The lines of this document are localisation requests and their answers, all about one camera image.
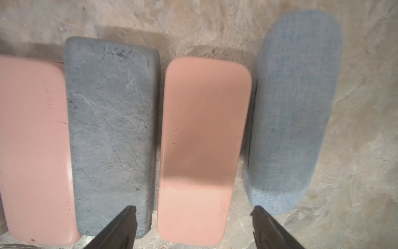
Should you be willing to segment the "pink grey case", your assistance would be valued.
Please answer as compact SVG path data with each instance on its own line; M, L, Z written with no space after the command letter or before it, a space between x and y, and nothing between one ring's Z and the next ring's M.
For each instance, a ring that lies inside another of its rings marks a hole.
M236 62L179 57L166 69L157 230L200 246L226 231L252 78Z

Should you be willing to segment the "grey mint case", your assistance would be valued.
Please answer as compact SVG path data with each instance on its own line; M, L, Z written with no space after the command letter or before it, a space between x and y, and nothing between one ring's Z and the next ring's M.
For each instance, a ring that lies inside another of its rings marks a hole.
M96 236L132 205L143 238L153 212L159 52L70 37L63 59L78 230Z

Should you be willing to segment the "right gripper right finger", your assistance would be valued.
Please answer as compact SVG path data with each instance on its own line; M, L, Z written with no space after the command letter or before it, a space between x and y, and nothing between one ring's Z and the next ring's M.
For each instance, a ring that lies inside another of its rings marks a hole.
M305 249L263 207L256 205L250 216L257 249Z

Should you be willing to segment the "pink glasses case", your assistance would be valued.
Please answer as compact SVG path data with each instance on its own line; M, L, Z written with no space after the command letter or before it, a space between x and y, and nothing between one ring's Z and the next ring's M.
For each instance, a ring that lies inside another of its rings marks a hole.
M60 62L1 56L1 198L14 238L54 246L80 239Z

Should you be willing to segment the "blue case beige lining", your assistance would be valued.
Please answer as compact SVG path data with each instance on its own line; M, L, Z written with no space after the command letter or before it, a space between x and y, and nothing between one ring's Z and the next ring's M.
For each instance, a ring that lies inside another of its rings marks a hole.
M339 78L343 36L320 10L280 17L260 48L248 116L245 191L271 215L304 197L325 136Z

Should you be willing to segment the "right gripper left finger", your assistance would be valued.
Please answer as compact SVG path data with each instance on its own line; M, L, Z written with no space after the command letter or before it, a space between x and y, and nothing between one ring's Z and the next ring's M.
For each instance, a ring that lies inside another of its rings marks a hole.
M128 205L84 249L132 249L136 232L136 207Z

